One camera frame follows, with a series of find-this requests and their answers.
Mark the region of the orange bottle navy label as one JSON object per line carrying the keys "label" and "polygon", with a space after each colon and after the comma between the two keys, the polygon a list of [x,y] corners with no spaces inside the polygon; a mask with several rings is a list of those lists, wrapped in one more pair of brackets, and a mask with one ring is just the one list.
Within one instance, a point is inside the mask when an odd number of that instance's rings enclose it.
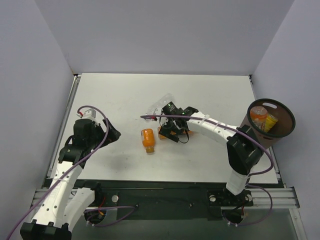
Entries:
{"label": "orange bottle navy label", "polygon": [[188,131],[186,132],[185,130],[183,132],[178,132],[176,133],[175,131],[169,131],[168,128],[164,128],[164,127],[158,127],[157,128],[157,131],[158,131],[158,138],[160,140],[164,140],[164,139],[170,139],[170,140],[173,140],[174,142],[178,142],[180,139],[179,137],[180,136],[191,136],[194,134],[194,132],[192,131]]}

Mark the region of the clear plastic bottle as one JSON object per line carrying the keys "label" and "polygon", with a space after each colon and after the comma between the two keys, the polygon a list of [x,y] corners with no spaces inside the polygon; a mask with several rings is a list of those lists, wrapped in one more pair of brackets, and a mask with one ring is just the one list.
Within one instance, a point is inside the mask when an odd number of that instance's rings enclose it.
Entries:
{"label": "clear plastic bottle", "polygon": [[171,93],[167,93],[147,109],[146,115],[160,115],[162,113],[162,108],[169,102],[174,101],[175,97]]}

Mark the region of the orange floral tea bottle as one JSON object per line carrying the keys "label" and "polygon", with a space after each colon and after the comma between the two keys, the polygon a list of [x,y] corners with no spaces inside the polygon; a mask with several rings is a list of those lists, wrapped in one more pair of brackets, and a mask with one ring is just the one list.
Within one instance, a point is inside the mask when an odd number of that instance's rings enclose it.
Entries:
{"label": "orange floral tea bottle", "polygon": [[250,118],[258,126],[265,123],[268,111],[263,106],[254,106],[250,109]]}

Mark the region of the yellow bottle blue cap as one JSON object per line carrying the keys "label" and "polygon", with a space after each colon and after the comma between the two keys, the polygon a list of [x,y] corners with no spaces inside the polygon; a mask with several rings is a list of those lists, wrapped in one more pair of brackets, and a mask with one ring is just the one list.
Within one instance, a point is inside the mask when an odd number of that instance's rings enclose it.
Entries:
{"label": "yellow bottle blue cap", "polygon": [[278,122],[277,117],[273,116],[272,114],[268,114],[265,119],[263,131],[266,133],[269,132],[277,122]]}

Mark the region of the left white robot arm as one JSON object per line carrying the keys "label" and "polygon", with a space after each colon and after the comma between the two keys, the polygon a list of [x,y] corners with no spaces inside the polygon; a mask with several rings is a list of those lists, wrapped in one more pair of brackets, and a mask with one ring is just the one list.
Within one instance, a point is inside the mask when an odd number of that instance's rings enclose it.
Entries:
{"label": "left white robot arm", "polygon": [[59,152],[55,176],[47,195],[40,199],[40,208],[20,228],[24,240],[70,240],[72,230],[89,205],[97,206],[103,200],[103,193],[96,188],[81,187],[75,198],[70,200],[72,189],[94,150],[117,141],[121,133],[108,119],[103,120],[106,130],[94,117],[78,119]]}

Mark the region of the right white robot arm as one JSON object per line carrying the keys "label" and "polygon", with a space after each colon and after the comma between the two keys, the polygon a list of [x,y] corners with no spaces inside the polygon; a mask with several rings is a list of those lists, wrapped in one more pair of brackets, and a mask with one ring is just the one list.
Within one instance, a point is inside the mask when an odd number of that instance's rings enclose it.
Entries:
{"label": "right white robot arm", "polygon": [[263,155],[263,151],[257,146],[258,139],[252,128],[247,125],[228,125],[194,107],[178,108],[173,102],[166,104],[160,112],[167,118],[167,122],[160,128],[160,135],[177,143],[183,132],[194,132],[226,145],[232,171],[223,198],[230,205],[236,204],[242,197],[241,192],[246,188],[253,168]]}

